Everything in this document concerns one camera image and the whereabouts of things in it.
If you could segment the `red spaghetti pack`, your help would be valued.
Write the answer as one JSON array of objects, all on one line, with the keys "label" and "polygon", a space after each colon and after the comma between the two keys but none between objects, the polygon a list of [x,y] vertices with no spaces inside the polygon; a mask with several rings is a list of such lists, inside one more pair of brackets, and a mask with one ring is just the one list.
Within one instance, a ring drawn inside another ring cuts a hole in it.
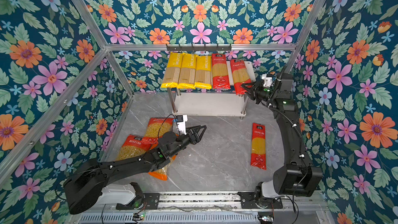
[{"label": "red spaghetti pack", "polygon": [[246,90],[242,87],[242,84],[251,83],[245,62],[242,60],[231,60],[230,65],[235,93],[236,95],[243,95]]},{"label": "red spaghetti pack", "polygon": [[265,126],[258,123],[252,124],[250,164],[252,167],[266,170]]},{"label": "red spaghetti pack", "polygon": [[230,90],[226,56],[223,54],[212,54],[211,58],[213,88]]}]

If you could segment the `red macaroni bag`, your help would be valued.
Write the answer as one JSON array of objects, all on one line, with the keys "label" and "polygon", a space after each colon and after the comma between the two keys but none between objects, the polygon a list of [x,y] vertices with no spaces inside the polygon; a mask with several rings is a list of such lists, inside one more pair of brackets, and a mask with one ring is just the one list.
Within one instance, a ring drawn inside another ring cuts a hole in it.
[{"label": "red macaroni bag", "polygon": [[172,118],[150,118],[143,141],[149,144],[157,143],[159,138],[171,131],[172,126]]},{"label": "red macaroni bag", "polygon": [[129,135],[124,144],[122,145],[116,161],[129,159],[132,157],[137,157],[143,155],[146,151],[151,148],[151,144],[146,144],[143,142],[143,137]]}]

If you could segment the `yellow spaghetti pack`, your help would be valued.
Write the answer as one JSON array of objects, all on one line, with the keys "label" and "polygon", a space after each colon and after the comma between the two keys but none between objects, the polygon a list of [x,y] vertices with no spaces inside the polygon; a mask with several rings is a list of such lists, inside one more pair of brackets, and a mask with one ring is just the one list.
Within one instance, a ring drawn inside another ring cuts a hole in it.
[{"label": "yellow spaghetti pack", "polygon": [[181,64],[178,89],[195,89],[195,74],[197,67],[197,55],[184,54]]},{"label": "yellow spaghetti pack", "polygon": [[183,53],[171,52],[161,88],[176,88],[182,66]]},{"label": "yellow spaghetti pack", "polygon": [[209,90],[212,88],[211,56],[197,56],[194,86]]}]

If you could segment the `orange macaroni bag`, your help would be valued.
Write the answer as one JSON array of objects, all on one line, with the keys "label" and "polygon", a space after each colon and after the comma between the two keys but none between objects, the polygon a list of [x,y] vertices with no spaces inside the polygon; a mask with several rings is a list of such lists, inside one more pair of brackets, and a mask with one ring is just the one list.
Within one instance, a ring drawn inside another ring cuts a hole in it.
[{"label": "orange macaroni bag", "polygon": [[176,157],[177,157],[176,155],[171,157],[170,163],[167,164],[165,167],[163,167],[159,170],[156,170],[154,172],[149,172],[148,174],[156,179],[167,181],[167,179],[168,179],[167,170],[170,167],[170,165],[175,161]]}]

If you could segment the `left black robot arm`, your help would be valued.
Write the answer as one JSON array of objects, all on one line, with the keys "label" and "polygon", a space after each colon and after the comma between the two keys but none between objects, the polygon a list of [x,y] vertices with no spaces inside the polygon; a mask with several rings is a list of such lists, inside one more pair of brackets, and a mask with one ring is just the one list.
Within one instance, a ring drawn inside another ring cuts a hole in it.
[{"label": "left black robot arm", "polygon": [[100,198],[103,188],[116,181],[164,168],[188,145],[199,143],[206,129],[205,125],[197,125],[179,136],[167,132],[159,139],[156,148],[137,157],[111,162],[86,161],[63,185],[69,213],[77,215],[90,209]]}]

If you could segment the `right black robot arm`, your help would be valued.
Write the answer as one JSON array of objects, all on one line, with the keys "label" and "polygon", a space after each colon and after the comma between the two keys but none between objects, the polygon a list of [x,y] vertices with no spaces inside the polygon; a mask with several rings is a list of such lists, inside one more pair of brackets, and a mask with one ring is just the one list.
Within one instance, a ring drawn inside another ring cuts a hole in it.
[{"label": "right black robot arm", "polygon": [[262,75],[257,82],[241,85],[251,100],[273,112],[282,135],[284,165],[274,172],[271,181],[256,187],[255,203],[260,208],[285,195],[310,197],[323,178],[322,169],[314,166],[306,150],[292,85],[293,76],[284,72]]}]

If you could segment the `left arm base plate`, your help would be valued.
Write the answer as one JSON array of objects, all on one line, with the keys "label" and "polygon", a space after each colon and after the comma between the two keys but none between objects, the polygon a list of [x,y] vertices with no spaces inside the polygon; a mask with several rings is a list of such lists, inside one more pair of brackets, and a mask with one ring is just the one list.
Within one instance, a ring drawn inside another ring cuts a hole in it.
[{"label": "left arm base plate", "polygon": [[159,193],[143,193],[137,195],[130,203],[123,205],[118,203],[117,210],[154,210],[160,202]]}]

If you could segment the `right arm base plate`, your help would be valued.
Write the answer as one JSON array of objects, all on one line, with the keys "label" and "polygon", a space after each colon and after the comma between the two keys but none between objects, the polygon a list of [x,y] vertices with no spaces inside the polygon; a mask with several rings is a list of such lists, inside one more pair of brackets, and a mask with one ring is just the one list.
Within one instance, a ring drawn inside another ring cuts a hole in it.
[{"label": "right arm base plate", "polygon": [[238,192],[242,209],[282,209],[280,198],[265,198],[255,192]]}]

